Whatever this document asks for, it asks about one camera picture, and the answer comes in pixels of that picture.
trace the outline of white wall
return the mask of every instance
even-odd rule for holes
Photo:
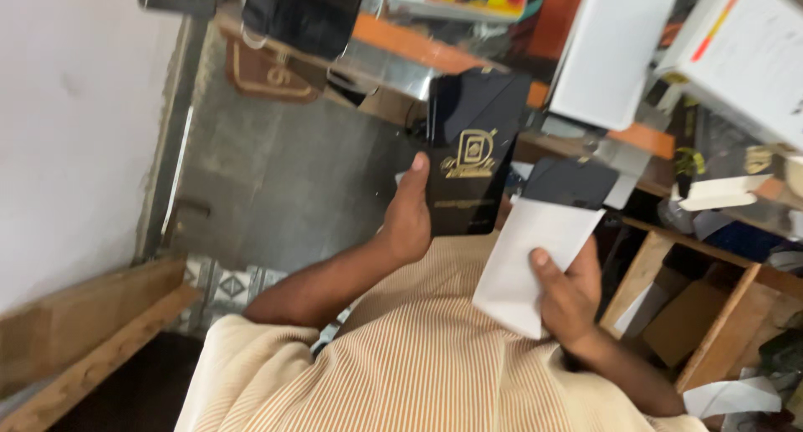
[[[0,7],[0,312],[131,263],[180,16]]]

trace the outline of striped shirt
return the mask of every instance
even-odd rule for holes
[[[176,431],[706,430],[639,414],[609,381],[566,371],[554,341],[475,309],[497,236],[434,240],[362,297],[315,360],[312,328],[220,319]]]

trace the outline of white paper slip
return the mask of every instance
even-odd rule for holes
[[[700,419],[738,412],[780,412],[780,396],[766,377],[714,382],[683,393],[689,415]]]
[[[474,306],[507,329],[539,340],[540,284],[530,267],[530,252],[546,249],[565,271],[603,214],[604,210],[518,199],[479,278]]]

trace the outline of brown box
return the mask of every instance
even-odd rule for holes
[[[727,300],[727,292],[693,282],[647,325],[643,338],[672,368],[697,349]]]

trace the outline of black box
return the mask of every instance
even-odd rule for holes
[[[493,231],[531,82],[527,75],[470,69],[430,83],[432,236]]]

